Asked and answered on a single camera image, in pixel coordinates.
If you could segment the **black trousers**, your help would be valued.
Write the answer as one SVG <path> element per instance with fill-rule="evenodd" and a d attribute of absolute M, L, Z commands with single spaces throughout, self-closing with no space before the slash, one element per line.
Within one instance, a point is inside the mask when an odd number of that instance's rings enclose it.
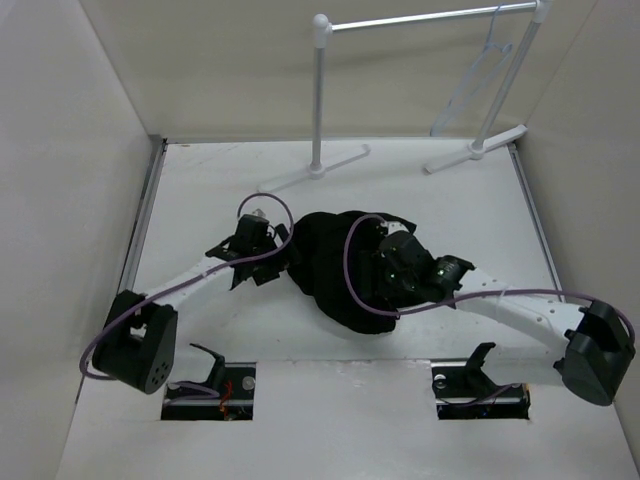
<path fill-rule="evenodd" d="M 375 315 L 362 309 L 351 297 L 343 271 L 343 249 L 353 223 L 366 215 L 362 211 L 343 213 L 313 212 L 301 217 L 294 226 L 292 243 L 301 261 L 288 274 L 327 317 L 347 329 L 364 335 L 393 332 L 398 317 Z M 349 246 L 349 275 L 356 287 L 360 252 L 375 251 L 383 238 L 379 220 L 359 224 Z"/>

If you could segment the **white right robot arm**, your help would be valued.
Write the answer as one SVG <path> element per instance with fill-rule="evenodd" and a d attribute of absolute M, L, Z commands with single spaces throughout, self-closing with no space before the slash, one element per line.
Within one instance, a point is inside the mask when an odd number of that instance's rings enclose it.
<path fill-rule="evenodd" d="M 517 384 L 562 385 L 598 406 L 613 403 L 636 355 L 635 332 L 615 307 L 550 289 L 517 289 L 455 256 L 433 257 L 398 222 L 379 228 L 376 294 L 402 314 L 451 307 L 534 340 L 529 347 L 479 344 L 458 371 L 473 396 Z"/>

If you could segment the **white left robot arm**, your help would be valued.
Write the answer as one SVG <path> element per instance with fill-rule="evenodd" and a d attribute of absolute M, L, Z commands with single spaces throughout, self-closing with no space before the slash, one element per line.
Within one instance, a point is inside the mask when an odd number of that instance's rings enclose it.
<path fill-rule="evenodd" d="M 174 279 L 143 293 L 118 293 L 89 347 L 91 366 L 144 394 L 158 391 L 171 378 L 179 322 L 245 281 L 262 286 L 298 263 L 293 230 L 293 222 L 272 226 L 244 214 L 234 234 Z"/>

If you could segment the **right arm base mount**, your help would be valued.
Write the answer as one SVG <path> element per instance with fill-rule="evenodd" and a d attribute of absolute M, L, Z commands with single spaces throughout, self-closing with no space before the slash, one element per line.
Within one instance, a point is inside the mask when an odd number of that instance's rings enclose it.
<path fill-rule="evenodd" d="M 530 393 L 523 384 L 498 385 L 483 371 L 493 342 L 470 357 L 431 363 L 432 391 L 439 420 L 528 420 Z"/>

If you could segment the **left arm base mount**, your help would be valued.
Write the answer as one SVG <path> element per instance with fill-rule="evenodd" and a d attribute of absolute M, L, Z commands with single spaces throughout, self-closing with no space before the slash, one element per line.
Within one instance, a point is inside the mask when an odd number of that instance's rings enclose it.
<path fill-rule="evenodd" d="M 256 383 L 256 363 L 229 362 L 222 354 L 191 343 L 176 354 L 160 419 L 251 421 Z"/>

